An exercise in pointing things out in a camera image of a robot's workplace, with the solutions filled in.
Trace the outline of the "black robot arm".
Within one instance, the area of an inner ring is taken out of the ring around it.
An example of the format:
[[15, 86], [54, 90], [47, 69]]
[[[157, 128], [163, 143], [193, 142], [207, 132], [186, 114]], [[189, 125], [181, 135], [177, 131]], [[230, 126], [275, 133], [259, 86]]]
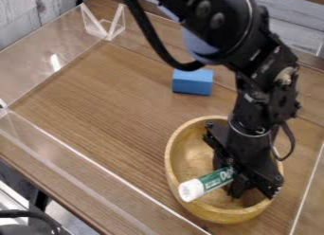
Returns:
[[203, 139], [214, 165], [234, 167], [229, 194], [241, 198], [257, 188], [273, 199], [285, 185], [275, 153], [278, 131], [297, 117], [299, 63], [270, 28], [266, 6], [255, 0], [158, 0], [182, 24], [187, 50], [197, 61], [235, 72], [238, 99], [226, 122], [206, 123]]

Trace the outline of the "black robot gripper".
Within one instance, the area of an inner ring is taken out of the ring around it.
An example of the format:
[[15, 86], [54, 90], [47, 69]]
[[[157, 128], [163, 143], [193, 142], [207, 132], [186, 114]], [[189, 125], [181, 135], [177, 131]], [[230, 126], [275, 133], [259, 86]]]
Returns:
[[215, 119], [206, 122], [203, 140], [214, 150], [214, 169], [235, 170], [227, 194], [239, 199], [247, 190], [258, 189], [266, 198], [274, 199], [285, 185], [285, 175], [271, 156], [269, 134], [249, 135], [227, 120]]

